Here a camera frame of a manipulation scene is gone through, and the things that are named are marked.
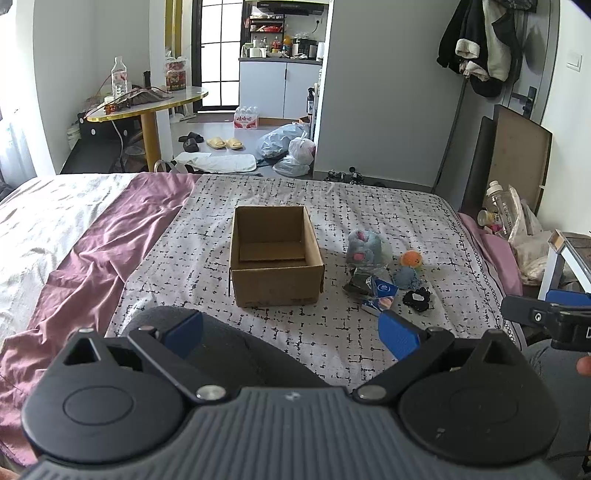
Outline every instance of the light switch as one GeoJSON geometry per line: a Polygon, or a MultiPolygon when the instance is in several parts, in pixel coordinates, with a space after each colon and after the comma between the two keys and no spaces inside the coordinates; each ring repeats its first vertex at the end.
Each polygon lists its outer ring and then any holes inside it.
{"type": "Polygon", "coordinates": [[[566,56],[566,66],[570,69],[580,72],[582,63],[583,55],[574,50],[569,50],[569,53],[566,56]]]}

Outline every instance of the orange ball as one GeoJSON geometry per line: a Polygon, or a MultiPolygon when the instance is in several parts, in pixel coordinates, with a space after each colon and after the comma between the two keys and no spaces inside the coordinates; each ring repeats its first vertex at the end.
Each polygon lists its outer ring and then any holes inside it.
{"type": "Polygon", "coordinates": [[[418,268],[423,264],[423,257],[419,252],[409,250],[400,257],[400,264],[403,267],[418,268]]]}

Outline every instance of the yellow slipper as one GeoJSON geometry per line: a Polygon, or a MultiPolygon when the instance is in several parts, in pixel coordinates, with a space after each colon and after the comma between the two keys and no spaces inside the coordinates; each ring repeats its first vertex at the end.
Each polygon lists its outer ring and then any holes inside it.
{"type": "Polygon", "coordinates": [[[232,150],[240,150],[244,147],[244,145],[242,145],[242,142],[238,140],[236,137],[232,137],[231,139],[226,140],[226,146],[228,148],[231,148],[232,150]]]}
{"type": "Polygon", "coordinates": [[[207,140],[207,144],[210,147],[215,148],[216,150],[219,150],[220,148],[225,148],[226,147],[226,143],[224,142],[224,140],[222,140],[219,137],[210,138],[209,140],[207,140]]]}

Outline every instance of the open cardboard box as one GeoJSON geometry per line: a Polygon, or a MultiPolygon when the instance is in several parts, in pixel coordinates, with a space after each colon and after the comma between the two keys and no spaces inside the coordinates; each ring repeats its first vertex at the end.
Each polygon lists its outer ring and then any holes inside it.
{"type": "Polygon", "coordinates": [[[324,262],[306,207],[237,207],[230,277],[239,307],[316,303],[324,262]]]}

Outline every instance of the range hood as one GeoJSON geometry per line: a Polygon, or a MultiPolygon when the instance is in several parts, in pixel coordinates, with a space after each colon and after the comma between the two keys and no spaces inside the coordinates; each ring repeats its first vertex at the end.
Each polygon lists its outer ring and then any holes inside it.
{"type": "Polygon", "coordinates": [[[256,7],[263,13],[272,15],[322,15],[323,4],[311,2],[257,2],[256,7]]]}

